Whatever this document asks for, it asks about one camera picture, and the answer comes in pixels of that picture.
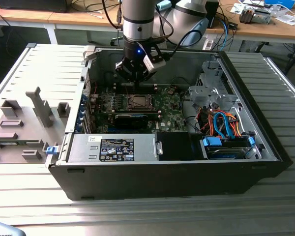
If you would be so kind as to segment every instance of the blue latch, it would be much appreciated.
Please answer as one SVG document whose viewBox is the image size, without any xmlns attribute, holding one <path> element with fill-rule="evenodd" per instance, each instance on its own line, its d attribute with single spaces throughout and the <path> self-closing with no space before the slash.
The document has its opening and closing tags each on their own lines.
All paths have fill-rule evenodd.
<svg viewBox="0 0 295 236">
<path fill-rule="evenodd" d="M 249 137 L 249 138 L 248 138 L 248 141 L 250 142 L 250 145 L 251 145 L 251 146 L 255 144 L 255 140 L 254 140 L 253 137 Z"/>
<path fill-rule="evenodd" d="M 50 146 L 46 149 L 46 154 L 47 155 L 58 155 L 60 152 L 60 147 L 61 146 Z"/>
<path fill-rule="evenodd" d="M 222 141 L 218 137 L 205 137 L 203 144 L 204 146 L 222 146 Z"/>
</svg>

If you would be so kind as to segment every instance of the warning label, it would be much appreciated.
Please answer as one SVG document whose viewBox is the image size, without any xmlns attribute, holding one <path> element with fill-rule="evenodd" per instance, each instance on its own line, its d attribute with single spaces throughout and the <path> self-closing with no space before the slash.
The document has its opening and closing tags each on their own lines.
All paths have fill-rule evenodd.
<svg viewBox="0 0 295 236">
<path fill-rule="evenodd" d="M 102 139 L 100 161 L 134 161 L 133 139 Z"/>
</svg>

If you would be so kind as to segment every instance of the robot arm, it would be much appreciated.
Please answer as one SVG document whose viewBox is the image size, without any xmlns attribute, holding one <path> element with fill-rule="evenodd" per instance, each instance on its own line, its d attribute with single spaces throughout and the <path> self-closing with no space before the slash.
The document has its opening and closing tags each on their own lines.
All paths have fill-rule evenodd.
<svg viewBox="0 0 295 236">
<path fill-rule="evenodd" d="M 178 10 L 170 9 L 173 11 L 170 21 L 178 23 L 175 34 L 174 29 L 171 28 L 169 34 L 153 38 L 152 35 L 153 31 L 155 32 L 155 27 L 160 29 L 160 24 L 158 26 L 154 24 L 156 0 L 123 0 L 122 30 L 124 50 L 122 61 L 116 64 L 116 72 L 127 81 L 134 82 L 135 84 L 148 80 L 158 68 L 166 65 L 166 61 L 172 56 L 172 54 L 161 53 L 157 44 L 164 42 L 172 35 L 174 35 L 175 38 L 179 38 L 182 35 L 179 40 L 175 40 L 174 38 L 174 41 L 180 41 L 184 35 L 186 36 L 186 33 L 189 33 L 188 36 L 197 34 L 196 32 L 190 33 L 189 31 L 199 31 L 199 27 L 196 23 L 198 23 L 200 19 L 206 19 L 205 2 L 206 0 L 182 0 L 177 3 L 176 8 Z M 202 27 L 203 33 L 200 33 L 198 37 L 202 37 L 207 28 L 207 24 L 204 23 L 202 25 L 205 27 Z"/>
</svg>

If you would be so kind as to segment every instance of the metal table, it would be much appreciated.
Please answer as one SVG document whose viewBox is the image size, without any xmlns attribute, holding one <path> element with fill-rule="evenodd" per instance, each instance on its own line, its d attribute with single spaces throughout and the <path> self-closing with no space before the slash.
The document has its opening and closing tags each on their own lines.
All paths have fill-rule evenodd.
<svg viewBox="0 0 295 236">
<path fill-rule="evenodd" d="M 39 44 L 26 48 L 0 85 L 0 100 L 9 98 L 14 89 L 25 91 L 31 77 L 19 74 L 31 73 L 42 55 L 57 58 L 54 66 L 43 68 L 45 73 L 59 76 L 68 68 L 78 73 L 82 70 L 80 62 L 69 65 L 68 60 L 70 55 L 82 60 L 83 50 L 83 46 Z M 295 89 L 270 60 L 259 54 L 229 57 L 293 158 L 288 170 L 260 181 L 243 195 L 74 202 L 44 164 L 0 164 L 0 222 L 20 228 L 28 236 L 295 235 Z M 245 73 L 257 68 L 258 73 L 245 78 Z M 258 79 L 258 74 L 266 72 L 268 80 Z M 45 87 L 55 88 L 59 80 L 47 80 Z M 70 103 L 73 96 L 74 90 L 62 99 Z M 61 99 L 56 89 L 44 98 L 50 104 Z"/>
</svg>

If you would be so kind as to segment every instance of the wooden desk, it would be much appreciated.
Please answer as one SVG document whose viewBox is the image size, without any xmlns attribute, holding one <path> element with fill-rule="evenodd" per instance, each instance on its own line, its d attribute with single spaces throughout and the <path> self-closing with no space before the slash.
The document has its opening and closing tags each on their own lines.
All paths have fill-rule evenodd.
<svg viewBox="0 0 295 236">
<path fill-rule="evenodd" d="M 101 5 L 101 0 L 85 0 L 85 4 L 89 5 L 92 3 L 99 3 L 100 5 L 92 6 L 89 10 L 96 10 L 103 8 Z M 106 7 L 110 5 L 118 4 L 117 0 L 108 0 L 106 2 Z M 74 7 L 80 11 L 85 11 L 83 3 L 77 2 L 74 4 Z M 118 6 L 113 6 L 107 8 L 108 14 L 110 19 L 116 24 L 116 17 L 117 17 L 117 10 Z M 105 27 L 112 27 L 105 16 L 104 10 L 101 10 L 102 14 L 99 13 L 92 13 L 94 15 L 102 16 L 103 19 L 99 19 L 95 16 L 90 14 L 79 12 L 73 8 L 71 8 L 67 13 L 52 13 L 49 17 L 48 22 L 53 24 L 72 24 L 72 25 L 84 25 L 84 26 L 105 26 Z"/>
<path fill-rule="evenodd" d="M 117 4 L 117 0 L 108 0 L 107 6 Z M 239 15 L 230 13 L 231 6 L 236 0 L 221 0 L 224 14 L 230 21 L 238 24 L 238 30 L 234 36 L 235 40 L 253 40 L 253 41 L 271 41 L 281 43 L 295 43 L 295 26 L 289 26 L 272 19 L 269 25 L 263 24 L 242 24 L 239 22 Z M 91 3 L 101 3 L 101 0 L 85 0 L 86 5 Z M 83 2 L 77 2 L 75 8 L 84 10 Z M 99 9 L 101 5 L 93 6 L 90 10 Z M 116 22 L 118 6 L 108 9 L 113 22 Z M 103 14 L 98 14 L 103 17 L 99 19 L 90 14 L 79 12 L 73 8 L 67 13 L 55 13 L 49 11 L 34 11 L 34 10 L 4 10 L 0 9 L 0 14 L 12 25 L 23 27 L 40 27 L 48 31 L 51 43 L 57 44 L 55 29 L 66 30 L 88 30 L 88 31 L 116 31 L 109 24 L 104 11 Z M 6 23 L 0 17 L 0 25 Z M 223 33 L 223 29 L 218 22 L 215 23 L 214 29 L 207 29 L 205 36 L 213 39 L 219 37 Z"/>
<path fill-rule="evenodd" d="M 48 19 L 52 13 L 52 11 L 10 10 L 0 8 L 0 15 L 2 15 L 7 21 L 48 23 Z"/>
</svg>

